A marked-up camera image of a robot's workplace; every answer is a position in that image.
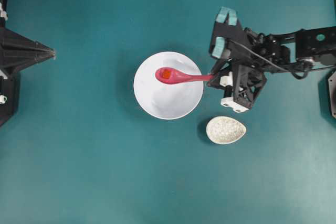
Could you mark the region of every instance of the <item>speckled dish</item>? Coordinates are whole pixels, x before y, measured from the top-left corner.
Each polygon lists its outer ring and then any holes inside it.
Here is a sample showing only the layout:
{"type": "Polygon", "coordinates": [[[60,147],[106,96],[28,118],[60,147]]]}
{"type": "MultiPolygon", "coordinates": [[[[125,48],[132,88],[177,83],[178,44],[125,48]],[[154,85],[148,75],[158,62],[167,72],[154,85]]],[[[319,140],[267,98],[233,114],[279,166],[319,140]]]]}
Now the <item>speckled dish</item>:
{"type": "Polygon", "coordinates": [[[246,133],[246,127],[233,118],[217,116],[212,118],[206,126],[206,134],[216,144],[231,144],[246,133]]]}

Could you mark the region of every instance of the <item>red spoon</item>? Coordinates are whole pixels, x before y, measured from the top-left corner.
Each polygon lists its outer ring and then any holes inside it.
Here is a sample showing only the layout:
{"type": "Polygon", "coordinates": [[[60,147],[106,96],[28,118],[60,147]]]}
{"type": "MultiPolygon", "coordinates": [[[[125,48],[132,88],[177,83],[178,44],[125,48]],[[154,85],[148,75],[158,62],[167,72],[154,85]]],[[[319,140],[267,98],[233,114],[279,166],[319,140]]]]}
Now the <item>red spoon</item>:
{"type": "Polygon", "coordinates": [[[164,67],[159,68],[155,72],[155,77],[165,84],[177,84],[191,81],[210,81],[214,76],[212,74],[208,74],[206,76],[192,76],[190,74],[180,72],[175,68],[164,67]]]}

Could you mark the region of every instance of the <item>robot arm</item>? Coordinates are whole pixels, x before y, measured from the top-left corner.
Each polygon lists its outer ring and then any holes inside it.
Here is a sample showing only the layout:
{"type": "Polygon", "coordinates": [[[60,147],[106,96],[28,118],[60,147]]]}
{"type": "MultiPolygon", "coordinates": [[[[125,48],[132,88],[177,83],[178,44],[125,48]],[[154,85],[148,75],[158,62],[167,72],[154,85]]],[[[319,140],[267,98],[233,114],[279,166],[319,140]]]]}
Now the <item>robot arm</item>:
{"type": "Polygon", "coordinates": [[[223,89],[221,105],[235,112],[251,109],[266,84],[265,72],[290,72],[305,78],[315,62],[336,67],[336,27],[300,30],[290,34],[265,36],[243,29],[236,12],[222,7],[217,15],[209,53],[216,59],[209,87],[223,89]],[[296,61],[290,61],[290,49],[296,44],[296,61]]]}

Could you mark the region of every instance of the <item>teal table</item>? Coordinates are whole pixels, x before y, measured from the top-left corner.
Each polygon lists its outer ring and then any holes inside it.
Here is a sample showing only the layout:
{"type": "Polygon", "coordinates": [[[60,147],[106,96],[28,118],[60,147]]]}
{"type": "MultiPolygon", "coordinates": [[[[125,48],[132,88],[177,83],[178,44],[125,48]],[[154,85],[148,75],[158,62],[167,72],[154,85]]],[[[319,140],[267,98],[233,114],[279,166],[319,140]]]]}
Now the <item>teal table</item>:
{"type": "Polygon", "coordinates": [[[327,72],[269,75],[241,114],[209,88],[175,121],[136,103],[134,73],[156,52],[209,71],[220,6],[257,32],[335,25],[334,0],[8,0],[7,27],[57,60],[22,72],[19,111],[0,129],[0,223],[335,223],[327,72]],[[212,144],[217,115],[247,134],[212,144]]]}

